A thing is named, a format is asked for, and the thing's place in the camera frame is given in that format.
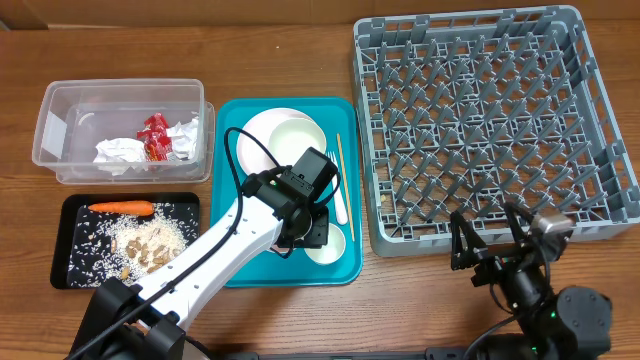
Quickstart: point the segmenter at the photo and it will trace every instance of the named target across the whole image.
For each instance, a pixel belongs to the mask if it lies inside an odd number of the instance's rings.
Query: carrot
[[[148,201],[120,201],[93,204],[89,206],[89,210],[97,212],[112,212],[116,214],[147,216],[153,214],[153,204]]]

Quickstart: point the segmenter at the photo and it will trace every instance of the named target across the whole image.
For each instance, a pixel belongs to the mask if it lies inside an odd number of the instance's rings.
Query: transparent container
[[[144,121],[158,112],[169,126],[198,117],[192,159],[93,162],[99,142],[135,139]],[[203,182],[211,173],[214,129],[213,106],[205,104],[204,87],[195,79],[57,81],[47,88],[40,108],[32,159],[55,171],[63,184]],[[123,167],[121,175],[112,174]]]

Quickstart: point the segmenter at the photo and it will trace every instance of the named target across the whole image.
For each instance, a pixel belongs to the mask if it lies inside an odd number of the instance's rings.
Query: dish rack
[[[561,210],[572,241],[638,222],[638,183],[575,8],[367,18],[354,40],[378,255],[450,251],[456,210],[488,244],[511,241],[506,201]]]

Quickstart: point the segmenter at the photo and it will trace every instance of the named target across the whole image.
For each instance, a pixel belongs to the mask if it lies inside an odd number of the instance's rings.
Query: white bowl
[[[327,151],[324,132],[312,120],[298,118],[280,123],[269,137],[269,151],[280,165],[295,165],[309,147]]]
[[[327,245],[320,249],[304,249],[307,256],[319,265],[332,264],[342,257],[347,248],[347,240],[340,228],[329,224]]]
[[[249,122],[244,125],[242,130],[255,136],[262,145],[267,147],[269,145],[269,137],[278,125],[289,119],[300,118],[313,121],[307,114],[298,110],[273,108],[252,117]],[[242,134],[238,137],[236,155],[238,156],[238,162],[240,163],[242,171],[247,175],[257,174],[264,170],[272,169],[275,166],[267,154],[265,154],[253,140]]]

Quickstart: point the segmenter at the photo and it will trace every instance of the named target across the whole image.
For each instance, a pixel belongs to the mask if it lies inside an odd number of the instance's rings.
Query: white fork
[[[333,151],[328,151],[327,155],[338,168],[338,172],[340,172],[340,166],[338,166],[338,161],[336,160],[336,155],[333,153]],[[333,179],[331,179],[331,185],[333,189],[337,187],[338,176],[334,176]],[[338,187],[338,190],[336,191],[335,195],[333,195],[333,204],[335,205],[335,208],[336,208],[336,220],[338,221],[338,224],[340,225],[346,224],[349,220],[347,217],[347,209],[344,206],[344,199],[342,199],[342,191],[340,190],[340,187]]]

